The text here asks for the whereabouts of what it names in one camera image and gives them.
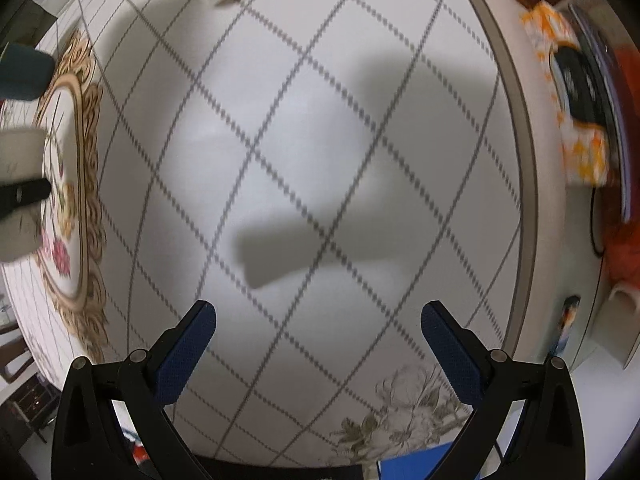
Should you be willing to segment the white paper cup with calligraphy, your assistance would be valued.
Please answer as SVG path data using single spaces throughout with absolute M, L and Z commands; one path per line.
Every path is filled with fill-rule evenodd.
M 47 131 L 40 127 L 23 126 L 1 130 L 1 185 L 47 178 L 43 172 L 46 136 Z M 41 247 L 41 209 L 45 201 L 19 209 L 1 220 L 2 263 L 24 258 Z

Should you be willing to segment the dark green yellow-lined cup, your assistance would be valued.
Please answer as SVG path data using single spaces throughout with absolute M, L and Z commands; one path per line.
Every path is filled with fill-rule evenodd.
M 49 87 L 55 59 L 29 46 L 7 44 L 1 52 L 0 70 L 2 101 L 33 101 Z

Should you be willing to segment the small dark lighter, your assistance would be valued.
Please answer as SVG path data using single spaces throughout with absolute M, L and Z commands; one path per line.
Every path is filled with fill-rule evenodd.
M 581 302 L 582 297 L 579 295 L 570 295 L 565 298 L 555 341 L 550 348 L 552 356 L 560 356 L 565 350 Z

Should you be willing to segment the orange plastic bag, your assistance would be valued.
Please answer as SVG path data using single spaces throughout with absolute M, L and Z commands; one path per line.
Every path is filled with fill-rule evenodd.
M 608 276 L 613 284 L 626 282 L 639 287 L 639 50 L 615 49 L 616 60 L 628 94 L 623 103 L 630 119 L 626 139 L 631 176 L 628 184 L 602 192 L 602 235 Z

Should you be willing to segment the orange patterned packet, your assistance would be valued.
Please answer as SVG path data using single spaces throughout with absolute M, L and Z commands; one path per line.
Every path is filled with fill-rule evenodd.
M 587 57 L 570 21 L 547 1 L 521 15 L 555 106 L 565 180 L 602 188 L 610 180 L 602 105 Z

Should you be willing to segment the floral diamond pattern tablecloth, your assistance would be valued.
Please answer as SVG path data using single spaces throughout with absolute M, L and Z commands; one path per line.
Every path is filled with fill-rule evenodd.
M 438 299 L 534 360 L 563 195 L 513 0 L 56 0 L 38 252 L 3 269 L 37 370 L 147 347 L 193 301 L 216 334 L 168 412 L 203 455 L 373 462 L 468 409 L 422 339 Z

